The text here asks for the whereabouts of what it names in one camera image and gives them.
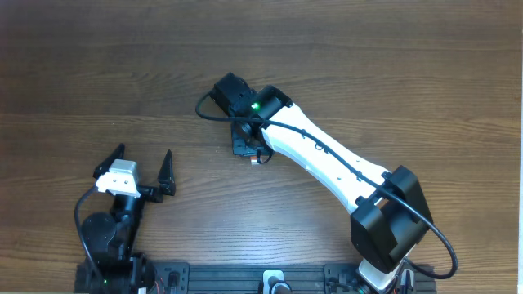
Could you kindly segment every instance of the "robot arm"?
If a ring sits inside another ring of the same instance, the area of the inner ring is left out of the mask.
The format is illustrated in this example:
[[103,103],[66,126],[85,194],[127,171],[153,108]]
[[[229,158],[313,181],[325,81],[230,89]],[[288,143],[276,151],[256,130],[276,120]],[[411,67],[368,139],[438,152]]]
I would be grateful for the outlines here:
[[[288,96],[273,86],[257,93],[243,79],[228,73],[209,95],[230,118],[246,118],[232,119],[233,140],[243,139],[244,145],[257,150],[258,156],[263,151],[282,153],[333,192],[351,215],[351,240],[364,258],[358,275],[374,292],[386,292],[402,260],[421,241],[428,227],[399,203],[389,201],[377,207],[383,199],[381,192],[360,180],[322,146],[329,146],[362,175],[401,197],[432,222],[418,178],[405,167],[390,173],[353,154],[321,131]],[[197,113],[206,118],[199,108]],[[264,123],[269,119],[305,130],[323,144],[319,146],[289,128]]]

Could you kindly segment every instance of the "wooden surface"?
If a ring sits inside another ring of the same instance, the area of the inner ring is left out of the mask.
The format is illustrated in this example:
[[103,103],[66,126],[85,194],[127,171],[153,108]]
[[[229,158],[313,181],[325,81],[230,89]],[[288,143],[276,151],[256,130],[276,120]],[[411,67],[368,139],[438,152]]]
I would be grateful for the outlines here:
[[[0,2],[0,290],[72,291],[74,204],[119,142],[145,184],[173,152],[177,195],[147,205],[136,244],[152,259],[360,262],[325,187],[281,155],[250,167],[196,117],[229,71],[418,175],[459,258],[440,292],[516,291],[521,4],[414,0]],[[431,234],[413,259],[449,268]]]

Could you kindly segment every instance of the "cable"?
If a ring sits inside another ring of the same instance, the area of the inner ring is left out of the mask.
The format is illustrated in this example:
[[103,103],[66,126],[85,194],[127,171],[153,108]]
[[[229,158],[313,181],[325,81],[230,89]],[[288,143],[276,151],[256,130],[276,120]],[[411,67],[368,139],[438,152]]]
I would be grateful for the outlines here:
[[215,122],[244,122],[244,123],[260,123],[261,125],[267,125],[267,126],[274,125],[277,127],[283,127],[283,128],[289,129],[291,131],[295,131],[298,134],[313,140],[317,146],[323,147],[325,152],[332,154],[349,171],[351,171],[353,174],[355,174],[358,177],[358,179],[361,179],[364,182],[366,182],[367,184],[373,186],[377,191],[381,192],[384,195],[384,198],[386,198],[388,200],[394,200],[397,203],[399,203],[403,208],[408,210],[412,215],[419,218],[426,226],[428,226],[429,229],[431,229],[432,232],[434,232],[434,234],[440,239],[440,241],[443,243],[443,245],[445,245],[445,247],[447,248],[447,251],[449,252],[449,255],[450,255],[450,259],[452,260],[452,267],[450,268],[450,271],[447,274],[435,274],[435,273],[430,273],[430,272],[420,268],[419,266],[415,265],[411,260],[409,260],[407,258],[405,258],[405,261],[407,261],[419,273],[424,274],[429,278],[447,279],[447,278],[454,276],[454,274],[456,273],[456,270],[458,269],[458,257],[456,256],[456,252],[452,248],[452,245],[450,245],[449,240],[425,216],[423,216],[421,213],[419,213],[417,210],[415,210],[413,207],[411,207],[408,203],[403,201],[403,199],[399,198],[392,192],[388,191],[387,189],[384,189],[382,186],[380,186],[377,183],[375,183],[374,181],[370,180],[368,177],[363,175],[361,173],[361,171],[357,171],[351,164],[349,164],[345,159],[343,159],[340,155],[338,155],[336,152],[334,152],[334,150],[330,149],[324,142],[322,142],[320,139],[316,138],[315,136],[313,136],[312,134],[308,133],[305,130],[299,129],[297,127],[293,127],[286,123],[275,122],[275,121],[271,121],[269,119],[264,119],[264,118],[218,118],[218,117],[212,117],[212,116],[208,116],[206,114],[202,114],[202,112],[200,111],[200,108],[201,108],[203,102],[207,99],[207,97],[210,96],[210,93],[211,92],[208,92],[207,94],[205,94],[204,96],[202,96],[199,99],[198,104],[196,105],[196,108],[195,108],[196,114],[198,114],[198,116],[200,116],[201,118],[207,119],[207,120],[215,121]]
[[[76,202],[76,207],[74,208],[74,223],[76,224],[76,230],[78,231],[78,236],[80,237],[80,242],[82,242],[83,250],[85,250],[85,255],[87,257],[87,260],[91,264],[92,270],[95,272],[95,275],[99,279],[99,283],[101,284],[104,281],[104,277],[102,276],[100,270],[98,269],[98,266],[96,266],[95,261],[92,259],[91,253],[89,252],[89,248],[87,248],[87,244],[85,242],[85,238],[83,237],[82,230],[80,229],[80,206],[82,206],[83,202],[91,196],[93,192],[96,190],[96,185],[93,185],[79,200]],[[104,292],[107,293],[106,287],[101,287],[104,289]]]

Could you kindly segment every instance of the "wooden table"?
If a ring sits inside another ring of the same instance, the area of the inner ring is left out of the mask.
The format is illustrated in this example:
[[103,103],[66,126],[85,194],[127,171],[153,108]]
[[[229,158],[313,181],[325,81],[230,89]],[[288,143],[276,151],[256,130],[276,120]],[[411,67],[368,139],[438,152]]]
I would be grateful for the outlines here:
[[[145,184],[173,152],[177,194],[147,205],[136,244],[150,258],[360,262],[325,187],[282,155],[251,167],[228,125],[194,114],[231,71],[418,175],[459,258],[440,292],[516,291],[518,1],[6,0],[0,57],[0,290],[72,291],[74,204],[120,142]],[[83,217],[110,204],[92,197]],[[432,234],[412,256],[449,268]]]

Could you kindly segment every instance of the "wood grain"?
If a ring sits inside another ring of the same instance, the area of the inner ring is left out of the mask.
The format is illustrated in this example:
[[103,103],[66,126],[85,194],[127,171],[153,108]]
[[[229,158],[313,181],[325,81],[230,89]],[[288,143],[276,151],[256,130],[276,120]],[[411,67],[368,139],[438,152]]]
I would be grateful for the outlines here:
[[[459,258],[440,292],[516,291],[516,0],[0,2],[0,291],[72,291],[84,257],[74,204],[120,142],[148,184],[173,151],[177,195],[146,207],[137,240],[151,258],[359,262],[325,187],[283,156],[250,167],[227,125],[196,117],[229,71],[276,85],[368,160],[418,175]],[[94,197],[83,216],[110,204]],[[413,258],[449,268],[430,234]]]

